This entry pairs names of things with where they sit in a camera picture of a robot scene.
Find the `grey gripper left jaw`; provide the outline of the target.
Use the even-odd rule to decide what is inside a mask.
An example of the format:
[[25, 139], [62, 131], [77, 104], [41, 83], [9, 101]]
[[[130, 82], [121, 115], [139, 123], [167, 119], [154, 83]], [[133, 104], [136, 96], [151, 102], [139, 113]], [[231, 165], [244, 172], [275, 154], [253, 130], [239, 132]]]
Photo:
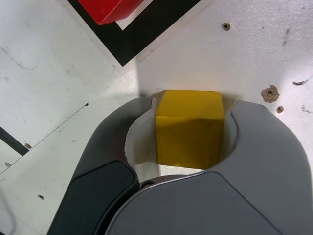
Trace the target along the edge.
[[151, 105], [151, 98], [133, 99], [98, 125], [78, 162], [49, 235], [103, 235], [118, 209], [140, 190], [124, 146], [130, 126]]

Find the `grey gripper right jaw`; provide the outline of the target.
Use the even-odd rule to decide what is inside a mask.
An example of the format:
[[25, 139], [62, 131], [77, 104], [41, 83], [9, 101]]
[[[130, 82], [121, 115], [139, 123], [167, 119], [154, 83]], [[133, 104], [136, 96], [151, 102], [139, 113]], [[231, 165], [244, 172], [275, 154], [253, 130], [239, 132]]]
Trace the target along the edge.
[[132, 196], [108, 235], [305, 235], [308, 158], [266, 107], [239, 101], [226, 116], [232, 151], [218, 165]]

